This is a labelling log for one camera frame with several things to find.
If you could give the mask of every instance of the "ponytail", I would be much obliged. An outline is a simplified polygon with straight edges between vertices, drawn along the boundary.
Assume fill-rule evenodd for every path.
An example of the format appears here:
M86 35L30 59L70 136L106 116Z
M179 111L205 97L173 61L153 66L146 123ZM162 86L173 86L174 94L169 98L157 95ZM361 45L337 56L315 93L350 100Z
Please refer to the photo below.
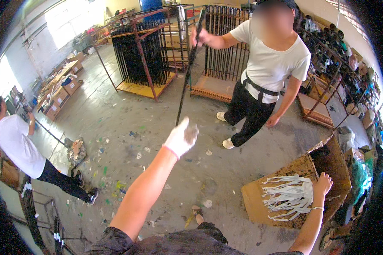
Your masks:
M295 32L298 32L299 28L301 27L301 22L303 20L304 14L303 14L303 12L301 11L301 9L299 8L298 5L296 5L294 10L295 10L295 18L294 18L293 30Z

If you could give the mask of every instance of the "white sneaker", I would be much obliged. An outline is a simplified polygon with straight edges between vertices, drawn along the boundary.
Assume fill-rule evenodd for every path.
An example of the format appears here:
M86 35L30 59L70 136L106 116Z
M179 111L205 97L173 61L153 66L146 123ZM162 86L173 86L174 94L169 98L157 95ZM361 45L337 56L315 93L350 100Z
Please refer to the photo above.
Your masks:
M233 142L231 141L231 138L228 138L227 140L224 140L223 141L223 146L224 146L224 148L229 149L229 150L234 148L234 145L233 145Z
M223 111L218 112L217 113L217 119L219 119L221 121L226 121L224 118L224 114L225 114L225 112L223 112Z

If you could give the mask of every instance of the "silver bangle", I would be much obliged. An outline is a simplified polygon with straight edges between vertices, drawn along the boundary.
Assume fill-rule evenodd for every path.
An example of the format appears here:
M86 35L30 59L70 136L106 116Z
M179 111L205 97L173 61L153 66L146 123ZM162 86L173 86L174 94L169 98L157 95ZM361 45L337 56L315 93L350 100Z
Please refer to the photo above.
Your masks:
M312 210L315 210L315 209L321 209L322 212L323 212L323 207L312 207L312 208L311 208L311 211L312 211Z

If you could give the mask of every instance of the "black sneaker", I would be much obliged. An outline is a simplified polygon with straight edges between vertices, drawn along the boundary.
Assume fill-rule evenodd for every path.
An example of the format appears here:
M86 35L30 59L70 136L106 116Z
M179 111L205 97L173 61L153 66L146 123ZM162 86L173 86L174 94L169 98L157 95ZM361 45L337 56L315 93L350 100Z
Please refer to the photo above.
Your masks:
M92 190L90 192L88 192L88 201L87 203L89 204L93 204L95 203L95 199L98 197L98 194L99 194L99 191L98 191L98 188L92 188Z
M82 179L82 173L79 170L77 171L77 175L75 176L75 181L77 182L80 188L84 186L84 179Z

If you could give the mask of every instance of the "hand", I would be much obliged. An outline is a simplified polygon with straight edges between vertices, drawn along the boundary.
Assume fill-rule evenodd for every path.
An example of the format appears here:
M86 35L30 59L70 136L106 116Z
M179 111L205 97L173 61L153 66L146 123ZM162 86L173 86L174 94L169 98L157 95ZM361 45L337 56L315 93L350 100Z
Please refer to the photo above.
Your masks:
M278 117L276 114L272 115L267 121L267 128L272 128L275 126L278 123L279 118L280 117Z
M175 127L166 142L163 144L164 147L171 150L179 159L183 154L190 150L197 140L199 129L197 125L188 128L189 117L185 117L183 121Z
M30 118L30 120L34 120L34 114L33 113L29 113L29 118Z
M195 47L197 44L196 36L197 36L197 31L196 31L196 28L194 27L191 29L191 36L190 36L190 42L192 43L191 45L193 47ZM206 29L202 28L199 33L199 44L197 46L202 47L203 44L205 44L209 40L209 37L210 37L209 32L207 32Z
M325 198L326 194L330 191L330 188L332 188L332 185L332 177L325 174L325 172L322 172L318 182L313 184L314 200L315 198Z

